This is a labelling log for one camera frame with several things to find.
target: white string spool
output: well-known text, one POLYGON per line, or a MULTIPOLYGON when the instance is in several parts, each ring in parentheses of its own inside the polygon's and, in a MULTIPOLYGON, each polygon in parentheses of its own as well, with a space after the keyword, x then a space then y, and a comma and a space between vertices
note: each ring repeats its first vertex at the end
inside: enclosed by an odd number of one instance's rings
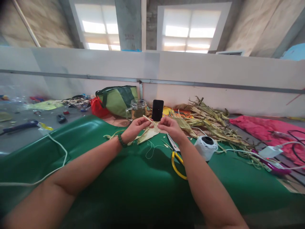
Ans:
POLYGON ((218 150, 217 142, 208 136, 199 136, 194 146, 206 161, 218 150))

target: hand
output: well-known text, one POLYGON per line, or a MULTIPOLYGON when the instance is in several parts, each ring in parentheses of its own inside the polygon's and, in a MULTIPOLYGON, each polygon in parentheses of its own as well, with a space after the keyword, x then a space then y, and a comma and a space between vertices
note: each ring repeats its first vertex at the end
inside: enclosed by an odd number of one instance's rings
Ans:
POLYGON ((172 118, 162 117, 158 128, 168 132, 173 141, 178 145, 180 145, 185 140, 188 141, 187 136, 183 133, 177 121, 172 118))
POLYGON ((150 121, 147 120, 145 117, 141 117, 138 119, 133 120, 133 122, 130 124, 130 126, 125 130, 121 137, 122 141, 127 144, 129 142, 132 142, 136 139, 138 134, 141 132, 141 130, 145 129, 151 124, 150 121))

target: black phone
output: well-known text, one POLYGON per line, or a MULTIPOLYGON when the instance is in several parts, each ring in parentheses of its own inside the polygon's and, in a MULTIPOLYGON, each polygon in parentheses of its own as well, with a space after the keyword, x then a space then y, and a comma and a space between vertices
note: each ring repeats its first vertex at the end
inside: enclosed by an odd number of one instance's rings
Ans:
POLYGON ((154 100, 152 104, 152 119, 154 121, 160 121, 163 114, 163 100, 154 100))

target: person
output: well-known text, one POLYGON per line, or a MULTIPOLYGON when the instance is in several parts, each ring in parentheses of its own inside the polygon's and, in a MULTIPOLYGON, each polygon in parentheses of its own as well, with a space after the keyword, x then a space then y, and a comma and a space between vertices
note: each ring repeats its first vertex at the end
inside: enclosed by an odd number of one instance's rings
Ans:
MULTIPOLYGON (((135 119, 121 134, 127 144, 151 124, 135 119)), ((209 228, 248 228, 233 200, 178 123, 163 117, 158 124, 179 145, 192 195, 209 228)), ((48 177, 4 219, 4 228, 58 228, 77 195, 107 167, 121 151, 116 136, 89 150, 48 177)))

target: power adapter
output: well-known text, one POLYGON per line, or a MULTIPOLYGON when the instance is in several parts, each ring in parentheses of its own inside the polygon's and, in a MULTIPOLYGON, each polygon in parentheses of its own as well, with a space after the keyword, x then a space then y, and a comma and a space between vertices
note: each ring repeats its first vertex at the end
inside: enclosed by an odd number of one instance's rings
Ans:
POLYGON ((263 150, 261 150, 258 154, 264 158, 273 158, 279 154, 281 154, 283 151, 281 149, 278 149, 276 146, 267 146, 263 150))

